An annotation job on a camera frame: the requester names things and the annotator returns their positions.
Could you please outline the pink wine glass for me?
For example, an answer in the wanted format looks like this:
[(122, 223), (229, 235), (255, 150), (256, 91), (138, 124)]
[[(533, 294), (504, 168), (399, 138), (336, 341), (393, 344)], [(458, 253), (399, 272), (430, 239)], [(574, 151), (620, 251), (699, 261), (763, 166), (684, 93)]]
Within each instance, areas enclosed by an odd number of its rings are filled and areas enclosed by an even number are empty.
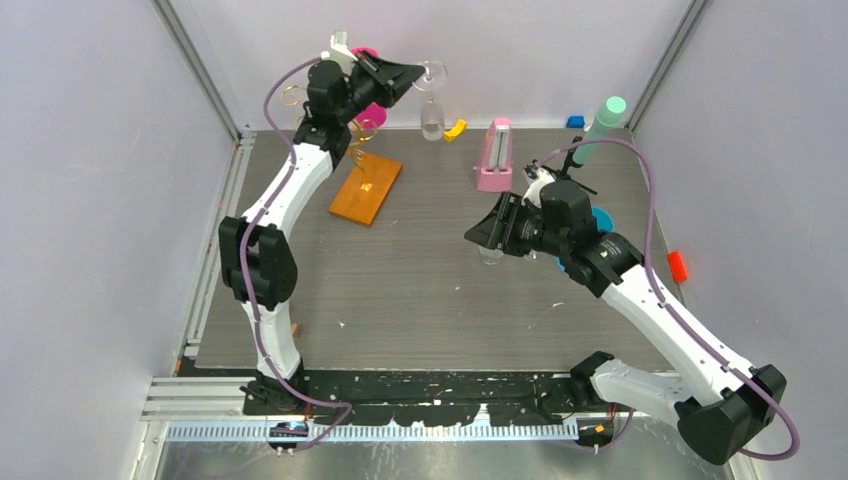
[[(352, 50), (354, 54), (368, 53), (374, 57), (378, 57), (379, 53), (370, 47), (356, 47)], [(364, 127), (365, 130), (377, 130), (382, 127), (387, 120), (387, 109), (376, 103), (369, 105), (355, 120)]]

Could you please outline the clear wine glass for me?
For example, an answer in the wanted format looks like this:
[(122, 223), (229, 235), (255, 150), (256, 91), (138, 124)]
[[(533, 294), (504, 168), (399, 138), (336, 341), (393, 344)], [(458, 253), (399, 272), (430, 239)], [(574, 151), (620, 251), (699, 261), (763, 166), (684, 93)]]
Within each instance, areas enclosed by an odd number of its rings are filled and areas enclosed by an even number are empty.
[(421, 66), (425, 72), (414, 82), (414, 87), (426, 95), (420, 111), (420, 129), (426, 140), (440, 141), (444, 134), (445, 115), (437, 100), (437, 92), (447, 83), (448, 70), (438, 60), (426, 60)]

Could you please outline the blue wine glass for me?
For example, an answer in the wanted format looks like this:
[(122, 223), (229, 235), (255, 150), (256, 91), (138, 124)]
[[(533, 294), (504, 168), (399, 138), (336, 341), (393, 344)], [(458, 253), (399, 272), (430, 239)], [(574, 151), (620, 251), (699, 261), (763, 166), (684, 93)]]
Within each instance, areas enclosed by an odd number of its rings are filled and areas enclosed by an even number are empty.
[(614, 231), (612, 217), (603, 209), (593, 207), (588, 201), (566, 205), (564, 218), (556, 226), (549, 225), (549, 230), (561, 237), (561, 230), (567, 229), (565, 240), (570, 248), (580, 250), (589, 245), (597, 237)]

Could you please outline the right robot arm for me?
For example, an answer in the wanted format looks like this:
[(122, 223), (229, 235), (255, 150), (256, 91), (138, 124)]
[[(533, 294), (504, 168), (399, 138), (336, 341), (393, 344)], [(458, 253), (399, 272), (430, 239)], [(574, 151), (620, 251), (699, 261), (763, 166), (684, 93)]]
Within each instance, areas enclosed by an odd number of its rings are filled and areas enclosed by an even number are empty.
[(674, 367), (676, 378), (598, 351), (573, 367), (571, 397), (584, 410), (617, 403), (676, 428), (703, 460), (723, 465), (774, 419), (787, 386), (771, 364), (754, 366), (669, 295), (624, 236), (598, 227), (588, 194), (571, 180), (521, 196), (504, 192), (466, 231), (478, 247), (556, 257), (565, 273), (626, 319)]

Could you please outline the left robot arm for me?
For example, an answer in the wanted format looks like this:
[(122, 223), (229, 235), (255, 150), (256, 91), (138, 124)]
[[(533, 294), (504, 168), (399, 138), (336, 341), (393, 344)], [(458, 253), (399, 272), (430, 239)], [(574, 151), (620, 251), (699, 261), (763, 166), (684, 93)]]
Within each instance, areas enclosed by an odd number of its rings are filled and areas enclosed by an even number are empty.
[(286, 73), (268, 93), (272, 101), (294, 74), (304, 71), (303, 114), (293, 134), (273, 130), (288, 156), (244, 213), (225, 217), (218, 227), (222, 279), (241, 303), (257, 352), (257, 376), (249, 391), (268, 396), (284, 414), (312, 399), (302, 357), (291, 332), (289, 301), (298, 265), (289, 237), (318, 187), (336, 170), (352, 142), (351, 123), (369, 106), (393, 107), (425, 75), (421, 64), (401, 64), (367, 51), (348, 60), (308, 60)]

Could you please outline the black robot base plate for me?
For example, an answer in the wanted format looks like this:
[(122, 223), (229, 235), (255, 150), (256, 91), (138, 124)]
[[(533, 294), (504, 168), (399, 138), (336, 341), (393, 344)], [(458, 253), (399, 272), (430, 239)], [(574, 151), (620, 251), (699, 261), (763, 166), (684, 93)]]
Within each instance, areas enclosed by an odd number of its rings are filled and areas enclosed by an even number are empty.
[(610, 423), (626, 414), (589, 393), (567, 373), (410, 370), (306, 370), (290, 393), (262, 374), (241, 387), (247, 415), (294, 415), (330, 425), (466, 426), (488, 417), (494, 426), (554, 425), (579, 412)]

